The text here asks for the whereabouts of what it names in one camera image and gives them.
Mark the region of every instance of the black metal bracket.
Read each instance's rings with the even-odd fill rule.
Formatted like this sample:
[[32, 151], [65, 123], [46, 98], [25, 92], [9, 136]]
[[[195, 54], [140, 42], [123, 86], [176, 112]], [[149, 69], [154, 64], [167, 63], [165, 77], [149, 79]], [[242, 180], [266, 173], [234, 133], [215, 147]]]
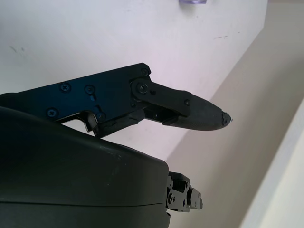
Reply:
[[163, 125], [209, 131], [230, 116], [202, 98], [153, 83], [149, 67], [136, 64], [20, 93], [0, 95], [0, 106], [64, 123], [81, 120], [102, 138], [144, 118]]
[[166, 207], [171, 210], [189, 212], [202, 209], [201, 194], [190, 185], [189, 178], [180, 173], [169, 172], [167, 180]]
[[145, 79], [136, 79], [131, 85], [133, 95], [141, 101], [174, 110], [180, 115], [190, 116], [192, 94], [171, 89]]

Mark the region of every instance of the white surface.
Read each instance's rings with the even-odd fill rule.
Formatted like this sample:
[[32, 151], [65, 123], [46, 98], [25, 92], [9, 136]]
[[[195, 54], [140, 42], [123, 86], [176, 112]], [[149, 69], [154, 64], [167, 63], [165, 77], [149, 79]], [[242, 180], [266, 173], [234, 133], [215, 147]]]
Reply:
[[[304, 97], [303, 12], [304, 4], [268, 6], [264, 29], [211, 99], [234, 121], [219, 131], [188, 131], [168, 158], [170, 170], [189, 177], [204, 203], [190, 214], [170, 211], [170, 227], [240, 227]], [[295, 122], [300, 133], [303, 116]], [[292, 145], [300, 133], [290, 136]], [[265, 189], [276, 189], [275, 176], [271, 180]], [[250, 209], [244, 228], [259, 228], [273, 192]]]
[[[154, 82], [210, 99], [262, 29], [266, 2], [2, 0], [0, 93], [144, 62]], [[144, 121], [107, 139], [166, 159], [184, 134]]]
[[[290, 68], [286, 78], [299, 75], [298, 84], [304, 85], [304, 4], [272, 3], [268, 6], [266, 27], [261, 35], [264, 37], [265, 52], [278, 65], [286, 62], [296, 63]], [[296, 92], [292, 88], [293, 102]], [[276, 156], [265, 176], [253, 202], [243, 221], [242, 228], [302, 228], [303, 218], [303, 131], [304, 102], [302, 102]]]
[[242, 228], [304, 227], [304, 100], [245, 217]]

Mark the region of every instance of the black plastic housing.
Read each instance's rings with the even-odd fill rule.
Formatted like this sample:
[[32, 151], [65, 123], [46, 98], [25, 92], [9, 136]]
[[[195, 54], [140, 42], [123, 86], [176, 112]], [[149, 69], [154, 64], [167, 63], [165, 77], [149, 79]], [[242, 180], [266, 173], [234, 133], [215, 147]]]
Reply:
[[1, 228], [166, 228], [168, 165], [0, 107]]

